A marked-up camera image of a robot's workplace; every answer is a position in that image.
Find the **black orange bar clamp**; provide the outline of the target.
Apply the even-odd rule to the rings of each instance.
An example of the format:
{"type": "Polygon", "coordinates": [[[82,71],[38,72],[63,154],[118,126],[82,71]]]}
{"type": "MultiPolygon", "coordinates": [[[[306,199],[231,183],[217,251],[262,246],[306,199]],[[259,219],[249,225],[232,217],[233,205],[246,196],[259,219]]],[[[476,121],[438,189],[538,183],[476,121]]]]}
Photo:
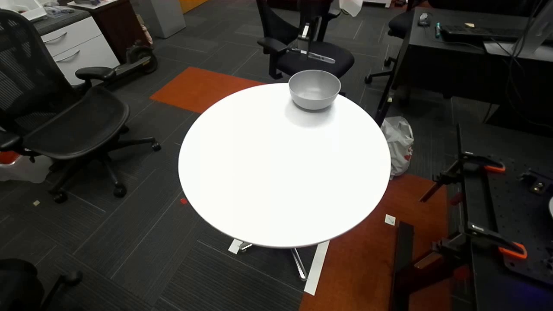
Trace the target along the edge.
{"type": "Polygon", "coordinates": [[[469,248],[473,241],[498,248],[499,253],[514,260],[526,260],[527,250],[523,244],[504,238],[497,232],[468,221],[446,238],[432,243],[427,256],[432,260],[442,259],[450,264],[462,266],[470,262],[469,248]]]}
{"type": "Polygon", "coordinates": [[[463,151],[458,154],[454,163],[445,171],[441,171],[438,175],[433,175],[434,184],[426,193],[419,199],[420,202],[427,202],[442,186],[456,184],[462,182],[464,168],[484,169],[492,173],[505,173],[506,166],[490,156],[480,156],[471,152],[463,151]]]}

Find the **black mesh office chair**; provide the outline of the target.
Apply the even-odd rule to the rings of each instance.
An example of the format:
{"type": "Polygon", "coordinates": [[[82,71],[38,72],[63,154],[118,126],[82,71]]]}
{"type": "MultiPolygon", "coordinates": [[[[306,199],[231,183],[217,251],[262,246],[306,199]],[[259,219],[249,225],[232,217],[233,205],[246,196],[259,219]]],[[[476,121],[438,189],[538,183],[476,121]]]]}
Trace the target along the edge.
{"type": "Polygon", "coordinates": [[[93,79],[116,76],[109,67],[85,67],[73,87],[65,78],[31,21],[18,12],[0,9],[0,152],[13,151],[34,161],[54,160],[52,171],[63,170],[49,189],[56,203],[67,200],[64,184],[91,161],[108,171],[115,197],[125,185],[111,166],[109,152],[137,144],[160,143],[152,136],[120,140],[127,131],[130,107],[93,79]]]}

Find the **clear plastic bag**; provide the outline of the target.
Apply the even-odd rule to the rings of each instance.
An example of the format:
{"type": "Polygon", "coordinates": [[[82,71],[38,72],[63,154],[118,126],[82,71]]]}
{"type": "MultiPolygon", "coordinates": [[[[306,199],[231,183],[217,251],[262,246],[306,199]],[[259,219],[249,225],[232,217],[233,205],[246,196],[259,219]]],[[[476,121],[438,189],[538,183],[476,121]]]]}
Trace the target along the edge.
{"type": "Polygon", "coordinates": [[[0,152],[0,181],[28,181],[35,184],[45,181],[52,159],[44,156],[34,158],[16,152],[0,152]]]}

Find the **grey pen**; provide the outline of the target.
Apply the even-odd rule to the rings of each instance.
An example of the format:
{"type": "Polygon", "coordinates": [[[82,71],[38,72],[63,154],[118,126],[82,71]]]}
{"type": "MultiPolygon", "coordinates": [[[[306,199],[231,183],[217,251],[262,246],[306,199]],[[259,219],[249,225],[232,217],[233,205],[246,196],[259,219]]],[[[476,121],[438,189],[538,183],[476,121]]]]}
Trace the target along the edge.
{"type": "Polygon", "coordinates": [[[298,49],[298,48],[288,48],[287,51],[288,52],[295,52],[295,53],[298,53],[300,55],[305,55],[307,58],[315,59],[315,60],[330,63],[330,64],[336,63],[335,59],[333,59],[331,57],[326,57],[324,55],[320,55],[320,54],[309,52],[309,51],[303,51],[302,49],[298,49]]]}

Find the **black kick scooter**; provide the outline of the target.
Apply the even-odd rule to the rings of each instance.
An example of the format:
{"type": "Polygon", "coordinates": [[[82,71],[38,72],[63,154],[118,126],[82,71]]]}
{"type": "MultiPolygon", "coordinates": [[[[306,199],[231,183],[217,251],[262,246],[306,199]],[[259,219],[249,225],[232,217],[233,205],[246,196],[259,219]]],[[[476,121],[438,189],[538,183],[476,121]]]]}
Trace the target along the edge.
{"type": "Polygon", "coordinates": [[[82,79],[87,87],[91,87],[94,79],[101,81],[103,85],[109,85],[134,73],[148,75],[157,69],[158,59],[153,53],[153,48],[137,40],[134,45],[126,49],[124,63],[114,68],[84,67],[78,69],[75,75],[78,79],[82,79]]]}

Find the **long white tape strip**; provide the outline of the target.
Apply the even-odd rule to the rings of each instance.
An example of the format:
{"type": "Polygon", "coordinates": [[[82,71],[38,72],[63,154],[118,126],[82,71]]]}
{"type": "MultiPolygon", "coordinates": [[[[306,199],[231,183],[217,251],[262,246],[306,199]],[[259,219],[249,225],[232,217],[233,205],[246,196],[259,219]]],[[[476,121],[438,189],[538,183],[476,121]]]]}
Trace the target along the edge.
{"type": "Polygon", "coordinates": [[[304,292],[315,296],[330,241],[318,244],[305,282],[304,292]]]}

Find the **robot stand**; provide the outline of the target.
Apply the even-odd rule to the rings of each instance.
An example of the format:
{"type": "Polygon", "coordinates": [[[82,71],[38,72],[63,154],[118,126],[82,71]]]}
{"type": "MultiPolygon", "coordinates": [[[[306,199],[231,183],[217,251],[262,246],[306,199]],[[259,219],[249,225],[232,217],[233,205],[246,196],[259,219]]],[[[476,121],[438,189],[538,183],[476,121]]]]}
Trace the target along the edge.
{"type": "Polygon", "coordinates": [[[413,225],[399,222],[388,310],[466,266],[475,311],[553,311],[553,138],[458,124],[455,142],[420,202],[459,184],[458,228],[412,259],[413,225]]]}

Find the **white plastic bag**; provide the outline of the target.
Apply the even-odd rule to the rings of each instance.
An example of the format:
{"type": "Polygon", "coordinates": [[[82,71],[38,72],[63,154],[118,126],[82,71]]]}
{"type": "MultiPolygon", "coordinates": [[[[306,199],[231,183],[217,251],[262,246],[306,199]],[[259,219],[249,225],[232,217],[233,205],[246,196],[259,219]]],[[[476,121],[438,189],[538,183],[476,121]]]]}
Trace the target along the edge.
{"type": "Polygon", "coordinates": [[[403,175],[409,168],[413,155],[413,131],[409,122],[402,116],[385,118],[381,130],[391,155],[390,179],[393,179],[403,175]]]}

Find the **monitor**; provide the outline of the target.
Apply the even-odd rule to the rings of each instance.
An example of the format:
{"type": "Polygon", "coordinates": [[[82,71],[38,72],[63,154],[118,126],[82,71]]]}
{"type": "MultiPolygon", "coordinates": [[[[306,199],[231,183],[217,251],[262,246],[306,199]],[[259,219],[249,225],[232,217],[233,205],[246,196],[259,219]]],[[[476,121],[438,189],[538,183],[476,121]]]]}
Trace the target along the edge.
{"type": "Polygon", "coordinates": [[[484,41],[487,54],[509,57],[512,61],[521,59],[553,63],[553,47],[545,44],[553,34],[553,0],[547,0],[542,8],[539,6],[528,17],[523,33],[514,42],[484,41]]]}

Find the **black bracket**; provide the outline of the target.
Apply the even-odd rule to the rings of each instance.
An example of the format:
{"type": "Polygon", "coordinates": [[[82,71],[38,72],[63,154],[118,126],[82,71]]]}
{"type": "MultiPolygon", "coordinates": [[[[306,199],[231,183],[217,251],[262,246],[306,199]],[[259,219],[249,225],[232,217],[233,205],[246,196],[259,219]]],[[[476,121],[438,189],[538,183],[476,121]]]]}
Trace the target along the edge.
{"type": "Polygon", "coordinates": [[[528,169],[523,172],[519,175],[518,180],[523,183],[523,185],[526,185],[529,192],[537,195],[545,194],[551,184],[551,179],[549,179],[549,177],[533,169],[528,169]]]}

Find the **grey bowl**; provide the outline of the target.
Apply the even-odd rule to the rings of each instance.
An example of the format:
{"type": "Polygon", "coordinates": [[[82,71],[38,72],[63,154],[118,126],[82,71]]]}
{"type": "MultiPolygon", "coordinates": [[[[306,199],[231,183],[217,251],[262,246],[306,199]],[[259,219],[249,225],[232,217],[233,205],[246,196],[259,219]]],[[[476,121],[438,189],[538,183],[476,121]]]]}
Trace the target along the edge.
{"type": "Polygon", "coordinates": [[[322,70],[304,70],[288,80],[289,92],[299,108],[318,111],[333,104],[341,91],[337,76],[322,70]]]}

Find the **black padded office chair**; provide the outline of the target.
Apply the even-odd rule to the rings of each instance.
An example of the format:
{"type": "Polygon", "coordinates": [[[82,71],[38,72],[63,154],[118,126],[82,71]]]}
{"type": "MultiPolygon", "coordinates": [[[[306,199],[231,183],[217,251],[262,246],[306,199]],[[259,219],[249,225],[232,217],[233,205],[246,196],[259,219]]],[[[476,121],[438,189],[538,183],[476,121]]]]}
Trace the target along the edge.
{"type": "Polygon", "coordinates": [[[344,76],[354,64],[353,54],[336,44],[325,42],[330,20],[340,15],[331,8],[334,0],[294,0],[299,12],[298,25],[281,18],[269,0],[255,0],[263,37],[257,40],[269,56],[269,75],[281,79],[304,70],[322,70],[344,76]]]}

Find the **grey bin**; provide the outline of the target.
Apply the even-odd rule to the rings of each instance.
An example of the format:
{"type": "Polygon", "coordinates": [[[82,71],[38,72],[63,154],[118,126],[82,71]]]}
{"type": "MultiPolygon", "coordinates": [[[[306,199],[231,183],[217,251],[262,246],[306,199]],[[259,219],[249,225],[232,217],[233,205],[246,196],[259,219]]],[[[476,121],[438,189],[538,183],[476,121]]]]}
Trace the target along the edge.
{"type": "Polygon", "coordinates": [[[166,39],[186,27],[179,0],[137,0],[137,4],[152,37],[166,39]]]}

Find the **brown wooden desk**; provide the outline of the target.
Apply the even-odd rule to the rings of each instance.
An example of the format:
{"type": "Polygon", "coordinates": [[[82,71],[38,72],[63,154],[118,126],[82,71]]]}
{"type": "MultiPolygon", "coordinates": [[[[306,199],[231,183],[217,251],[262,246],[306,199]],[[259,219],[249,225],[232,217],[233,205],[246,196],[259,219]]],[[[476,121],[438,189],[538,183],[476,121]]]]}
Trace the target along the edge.
{"type": "Polygon", "coordinates": [[[130,0],[68,0],[67,5],[91,14],[120,63],[137,41],[150,46],[130,0]]]}

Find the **white drawer cabinet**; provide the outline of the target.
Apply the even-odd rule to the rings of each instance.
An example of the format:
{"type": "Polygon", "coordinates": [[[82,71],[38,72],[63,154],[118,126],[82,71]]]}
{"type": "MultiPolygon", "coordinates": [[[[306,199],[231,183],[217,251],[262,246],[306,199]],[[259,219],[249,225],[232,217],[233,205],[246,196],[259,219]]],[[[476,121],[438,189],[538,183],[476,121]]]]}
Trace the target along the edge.
{"type": "Polygon", "coordinates": [[[73,86],[83,83],[75,72],[85,67],[120,65],[99,26],[84,10],[57,18],[46,16],[33,23],[53,60],[73,86]]]}

